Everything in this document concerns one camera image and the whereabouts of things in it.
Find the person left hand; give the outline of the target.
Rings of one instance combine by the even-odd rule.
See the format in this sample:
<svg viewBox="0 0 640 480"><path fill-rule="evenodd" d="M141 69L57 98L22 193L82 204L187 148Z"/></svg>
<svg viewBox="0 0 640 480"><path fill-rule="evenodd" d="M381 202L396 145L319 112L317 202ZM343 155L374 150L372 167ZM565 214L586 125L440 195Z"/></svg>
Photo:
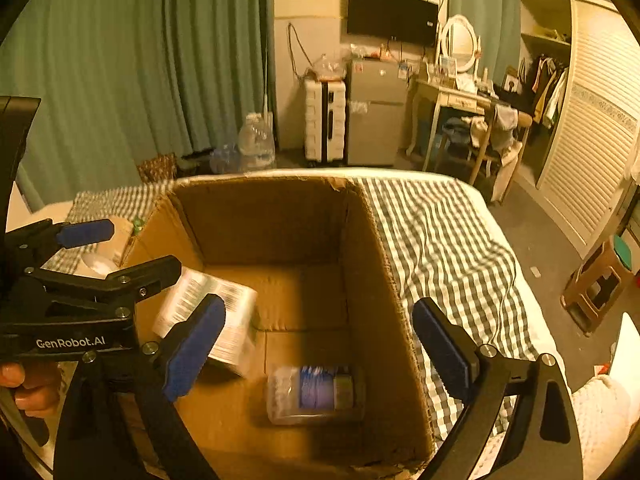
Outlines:
<svg viewBox="0 0 640 480"><path fill-rule="evenodd" d="M3 363L1 385L13 389L17 408L29 417L52 415L60 403L61 372L58 364L29 361L26 364Z"/></svg>

